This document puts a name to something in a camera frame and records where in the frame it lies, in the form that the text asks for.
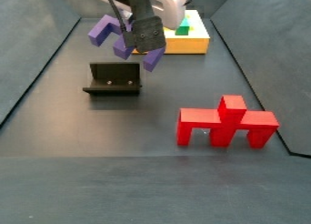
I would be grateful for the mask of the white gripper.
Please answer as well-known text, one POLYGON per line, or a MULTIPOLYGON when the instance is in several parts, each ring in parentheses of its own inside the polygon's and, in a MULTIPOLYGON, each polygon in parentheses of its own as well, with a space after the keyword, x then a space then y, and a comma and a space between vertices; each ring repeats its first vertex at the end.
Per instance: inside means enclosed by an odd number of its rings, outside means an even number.
POLYGON ((112 0, 115 6, 132 13, 134 28, 162 25, 178 29, 188 0, 112 0))

